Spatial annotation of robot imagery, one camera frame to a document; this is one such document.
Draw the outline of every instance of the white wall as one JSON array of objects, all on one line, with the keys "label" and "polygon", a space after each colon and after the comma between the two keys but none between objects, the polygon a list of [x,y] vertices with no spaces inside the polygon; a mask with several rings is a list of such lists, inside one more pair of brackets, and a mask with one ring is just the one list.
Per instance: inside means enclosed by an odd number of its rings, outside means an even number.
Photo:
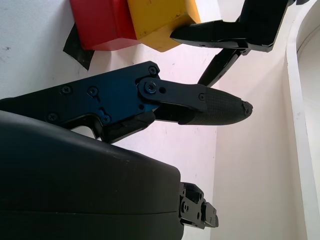
[{"label": "white wall", "polygon": [[[220,0],[222,19],[237,19],[243,2]],[[299,9],[289,8],[272,52],[241,57],[220,80],[221,90],[249,101],[254,110],[249,119],[217,131],[213,203],[219,228],[212,240],[306,239],[295,211],[282,94],[286,43]]]},{"label": "white wall", "polygon": [[299,73],[306,129],[313,165],[315,187],[320,211],[320,29],[318,28],[308,43],[301,49]]},{"label": "white wall", "polygon": [[[216,0],[196,2],[203,22],[220,19]],[[63,52],[73,24],[69,0],[0,1],[0,99],[145,61],[157,63],[164,80],[195,84],[219,52],[187,45],[165,53],[143,45],[115,52],[96,51],[86,71]],[[205,192],[206,200],[212,202],[216,131],[215,126],[155,122],[116,145],[176,166],[181,180],[197,184]],[[210,233],[210,229],[186,227],[184,239],[208,240]]]}]

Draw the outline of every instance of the white floor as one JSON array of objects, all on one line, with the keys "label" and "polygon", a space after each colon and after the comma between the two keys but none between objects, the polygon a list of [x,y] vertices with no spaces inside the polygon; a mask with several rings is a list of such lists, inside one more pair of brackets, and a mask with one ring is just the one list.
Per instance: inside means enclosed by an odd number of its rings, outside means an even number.
[{"label": "white floor", "polygon": [[[197,0],[203,22],[220,19],[216,0]],[[86,71],[64,53],[74,24],[68,0],[0,2],[0,99],[89,76],[154,61],[164,80],[195,84],[218,49],[181,45],[159,53],[139,45],[116,52],[95,52]],[[156,122],[116,145],[176,166],[181,180],[197,184],[212,203],[217,128]],[[210,229],[186,227],[183,239],[209,240]]]}]

